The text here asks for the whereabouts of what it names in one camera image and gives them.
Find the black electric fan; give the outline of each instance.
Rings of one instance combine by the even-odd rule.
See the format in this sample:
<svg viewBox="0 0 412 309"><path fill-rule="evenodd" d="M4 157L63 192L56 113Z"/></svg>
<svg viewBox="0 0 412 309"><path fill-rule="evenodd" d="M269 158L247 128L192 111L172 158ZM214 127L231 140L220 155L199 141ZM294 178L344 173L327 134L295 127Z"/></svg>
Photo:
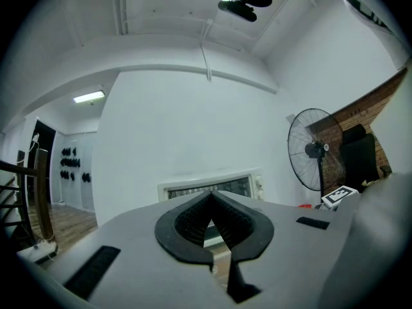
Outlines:
<svg viewBox="0 0 412 309"><path fill-rule="evenodd" d="M308 189L320 191L343 183L344 164L339 147L342 128L329 113L307 109L298 114L289 129L288 152L299 181Z"/></svg>

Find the office chair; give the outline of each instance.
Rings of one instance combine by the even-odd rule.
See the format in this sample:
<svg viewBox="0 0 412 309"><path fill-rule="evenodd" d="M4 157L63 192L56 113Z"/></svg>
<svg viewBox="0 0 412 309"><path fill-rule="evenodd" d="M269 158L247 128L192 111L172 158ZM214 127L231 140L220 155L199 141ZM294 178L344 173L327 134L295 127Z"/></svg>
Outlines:
<svg viewBox="0 0 412 309"><path fill-rule="evenodd" d="M363 181L369 183L379 179L375 137L373 134L366 134L361 124L343 132L339 151L346 168L345 185L362 192L364 190ZM389 166L382 166L380 169L385 177L390 174Z"/></svg>

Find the ceiling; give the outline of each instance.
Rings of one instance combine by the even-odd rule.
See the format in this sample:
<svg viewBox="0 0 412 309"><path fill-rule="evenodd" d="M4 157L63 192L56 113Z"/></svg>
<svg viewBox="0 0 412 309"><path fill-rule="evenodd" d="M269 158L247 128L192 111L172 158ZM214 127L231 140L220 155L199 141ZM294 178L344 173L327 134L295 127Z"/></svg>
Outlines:
<svg viewBox="0 0 412 309"><path fill-rule="evenodd" d="M273 0L268 8L255 8L258 20L249 23L220 11L219 1L43 0L22 25L3 61L0 105L7 106L14 89L30 88L62 54L105 35L166 33L199 37L210 19L213 25L206 39L234 48L254 53L265 35L265 49L256 54L264 58L274 45L270 32L284 35L279 31L282 24L276 23L279 11L286 6L294 8L292 0Z"/></svg>

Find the ceiling light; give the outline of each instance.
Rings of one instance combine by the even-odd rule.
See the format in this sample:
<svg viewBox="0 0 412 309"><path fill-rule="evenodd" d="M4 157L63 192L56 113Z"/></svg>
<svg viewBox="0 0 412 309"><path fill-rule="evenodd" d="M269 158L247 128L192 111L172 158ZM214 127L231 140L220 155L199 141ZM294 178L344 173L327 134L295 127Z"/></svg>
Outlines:
<svg viewBox="0 0 412 309"><path fill-rule="evenodd" d="M87 100L95 100L96 98L102 98L102 97L104 97L104 93L101 90L99 90L99 91L96 91L94 93L85 94L85 95L82 95L82 96L79 96L79 97L75 97L74 101L76 103L81 103L81 102L85 102Z"/></svg>

